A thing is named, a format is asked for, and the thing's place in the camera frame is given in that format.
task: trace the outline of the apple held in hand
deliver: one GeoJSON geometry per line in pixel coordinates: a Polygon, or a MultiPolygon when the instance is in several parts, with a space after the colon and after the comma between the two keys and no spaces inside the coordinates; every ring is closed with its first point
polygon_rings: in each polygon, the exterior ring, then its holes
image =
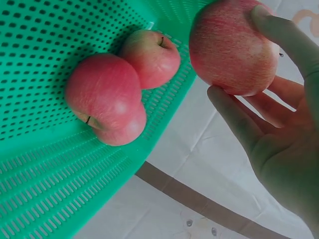
{"type": "Polygon", "coordinates": [[[164,85],[177,73],[180,55],[166,36],[150,30],[134,32],[119,54],[139,75],[142,89],[164,85]]]}
{"type": "Polygon", "coordinates": [[[88,125],[101,130],[123,128],[139,108],[142,93],[134,68],[112,54],[82,61],[69,78],[65,99],[88,125]]]}
{"type": "Polygon", "coordinates": [[[197,16],[189,41],[198,76],[228,94],[251,96],[272,83],[279,46],[255,29],[251,10],[256,0],[219,0],[197,16]]]}
{"type": "Polygon", "coordinates": [[[111,146],[122,146],[133,142],[141,135],[146,125],[146,118],[145,108],[141,103],[135,116],[122,129],[102,131],[94,128],[93,131],[101,142],[111,146]]]}

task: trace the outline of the green plastic tray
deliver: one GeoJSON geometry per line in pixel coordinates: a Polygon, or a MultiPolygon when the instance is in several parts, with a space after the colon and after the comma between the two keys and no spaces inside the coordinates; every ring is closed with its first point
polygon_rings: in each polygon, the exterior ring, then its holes
{"type": "Polygon", "coordinates": [[[0,239],[71,237],[142,166],[195,79],[188,35],[208,2],[0,1],[0,239]],[[117,53],[140,28],[170,37],[181,68],[143,92],[141,137],[105,146],[72,114],[63,88],[79,61],[117,53]]]}

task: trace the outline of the red apple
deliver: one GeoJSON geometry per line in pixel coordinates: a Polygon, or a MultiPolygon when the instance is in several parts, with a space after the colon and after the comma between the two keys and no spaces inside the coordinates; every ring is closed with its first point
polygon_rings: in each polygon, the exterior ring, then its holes
{"type": "Polygon", "coordinates": [[[135,68],[142,89],[164,85],[180,66],[177,47],[163,34],[150,30],[134,32],[125,41],[119,56],[135,68]]]}
{"type": "Polygon", "coordinates": [[[231,95],[262,92],[276,73],[280,48],[256,30],[250,16],[259,4],[256,0],[211,3],[196,16],[191,31],[189,53],[196,73],[231,95]]]}
{"type": "Polygon", "coordinates": [[[111,146],[122,146],[137,139],[143,132],[145,125],[146,112],[141,103],[134,118],[124,128],[111,131],[102,131],[94,128],[93,131],[101,142],[111,146]]]}
{"type": "Polygon", "coordinates": [[[97,54],[82,61],[72,73],[65,99],[88,125],[120,129],[135,116],[142,98],[139,78],[124,59],[97,54]]]}

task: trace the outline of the finger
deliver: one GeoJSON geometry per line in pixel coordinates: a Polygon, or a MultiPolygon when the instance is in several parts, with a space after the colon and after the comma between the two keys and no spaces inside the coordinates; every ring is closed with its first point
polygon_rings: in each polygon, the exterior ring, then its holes
{"type": "Polygon", "coordinates": [[[304,86],[296,82],[276,76],[270,87],[271,92],[275,93],[283,102],[294,109],[297,109],[301,100],[305,96],[304,86]]]}
{"type": "Polygon", "coordinates": [[[278,128],[283,128],[293,112],[265,93],[244,97],[266,121],[278,128]]]}
{"type": "Polygon", "coordinates": [[[208,97],[223,116],[228,126],[243,145],[248,155],[264,135],[257,124],[221,88],[212,86],[208,97]]]}
{"type": "Polygon", "coordinates": [[[252,11],[258,30],[280,45],[298,66],[305,80],[305,95],[319,127],[319,47],[292,21],[270,15],[262,6],[252,11]]]}
{"type": "Polygon", "coordinates": [[[252,112],[248,107],[246,107],[243,103],[241,103],[236,97],[234,96],[230,96],[230,97],[240,107],[240,109],[244,113],[246,113],[256,123],[256,125],[261,129],[261,131],[264,134],[273,133],[276,130],[276,127],[274,127],[272,124],[260,118],[258,115],[252,112]]]}
{"type": "Polygon", "coordinates": [[[270,15],[261,5],[253,9],[252,19],[265,37],[284,49],[304,78],[319,72],[319,47],[292,21],[270,15]]]}

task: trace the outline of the white floor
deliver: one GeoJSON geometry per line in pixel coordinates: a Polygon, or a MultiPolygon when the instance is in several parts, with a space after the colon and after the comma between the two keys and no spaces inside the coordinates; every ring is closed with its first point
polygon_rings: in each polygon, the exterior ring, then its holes
{"type": "Polygon", "coordinates": [[[134,176],[75,239],[246,239],[134,176]]]}

